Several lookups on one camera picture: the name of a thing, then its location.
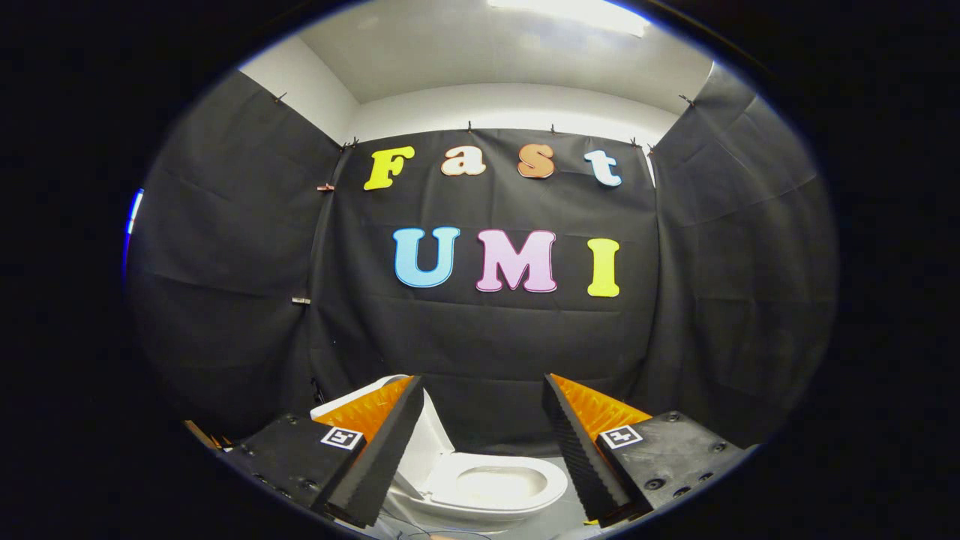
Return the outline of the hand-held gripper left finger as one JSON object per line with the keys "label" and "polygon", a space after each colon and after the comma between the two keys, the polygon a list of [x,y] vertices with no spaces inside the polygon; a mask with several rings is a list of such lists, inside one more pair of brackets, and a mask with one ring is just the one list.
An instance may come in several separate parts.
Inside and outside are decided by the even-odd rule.
{"label": "hand-held gripper left finger", "polygon": [[292,505],[371,527],[425,402],[421,376],[402,376],[311,419],[277,417],[225,454],[233,471]]}

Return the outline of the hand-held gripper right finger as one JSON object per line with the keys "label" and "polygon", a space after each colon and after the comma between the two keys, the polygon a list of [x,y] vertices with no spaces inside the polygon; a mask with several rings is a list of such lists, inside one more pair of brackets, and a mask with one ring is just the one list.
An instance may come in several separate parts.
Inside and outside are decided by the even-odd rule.
{"label": "hand-held gripper right finger", "polygon": [[692,498],[751,454],[685,413],[651,415],[555,373],[543,377],[543,410],[586,518],[600,527]]}

